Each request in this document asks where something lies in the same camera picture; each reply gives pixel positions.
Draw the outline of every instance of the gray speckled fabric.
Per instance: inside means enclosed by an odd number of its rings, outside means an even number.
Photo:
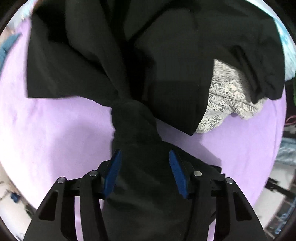
[[[214,129],[231,113],[244,120],[252,118],[261,111],[265,101],[266,98],[263,98],[253,104],[250,84],[244,73],[215,59],[207,110],[196,132],[206,133]]]

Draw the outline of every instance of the black cloth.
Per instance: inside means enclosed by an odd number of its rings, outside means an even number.
[[[32,16],[29,97],[145,103],[192,135],[207,108],[214,59],[241,69],[251,99],[282,95],[274,20],[242,0],[44,0]]]
[[[206,165],[178,147],[163,142],[153,114],[142,103],[115,102],[112,149],[122,152],[122,167],[102,215],[112,241],[181,241],[186,235],[192,201],[178,193],[169,165],[175,150],[196,170]],[[215,211],[215,199],[209,203]],[[200,221],[198,228],[208,228]]]

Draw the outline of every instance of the lavender table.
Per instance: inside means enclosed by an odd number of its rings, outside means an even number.
[[[58,177],[82,177],[110,158],[114,129],[110,108],[91,100],[26,98],[30,21],[18,31],[22,36],[0,76],[0,161],[24,197],[37,208]],[[206,163],[221,166],[254,205],[274,164],[285,112],[283,94],[280,100],[268,100],[253,119],[230,115],[206,134],[190,137],[161,121],[157,127],[163,140]],[[78,240],[82,240],[79,222],[77,218]],[[213,235],[214,224],[208,240]]]

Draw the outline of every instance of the metal screw head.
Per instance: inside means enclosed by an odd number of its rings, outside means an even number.
[[[96,170],[92,170],[92,171],[89,172],[89,175],[91,177],[95,177],[97,174],[98,174],[98,172]]]
[[[234,180],[231,177],[227,177],[226,182],[229,184],[232,184],[232,183],[234,183]]]
[[[200,172],[200,171],[194,171],[193,172],[193,175],[196,176],[196,177],[201,177],[202,176],[202,172]]]
[[[64,177],[60,177],[60,178],[57,180],[57,182],[58,182],[58,183],[64,183],[65,180],[66,180],[66,178],[64,178]]]

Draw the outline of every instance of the teal fabric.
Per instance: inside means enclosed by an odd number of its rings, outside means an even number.
[[[18,39],[20,34],[14,34],[8,37],[7,40],[3,42],[3,44],[0,46],[0,73],[4,65],[4,61],[6,59],[6,56],[15,43],[15,41]]]
[[[296,166],[296,139],[282,139],[276,162]]]

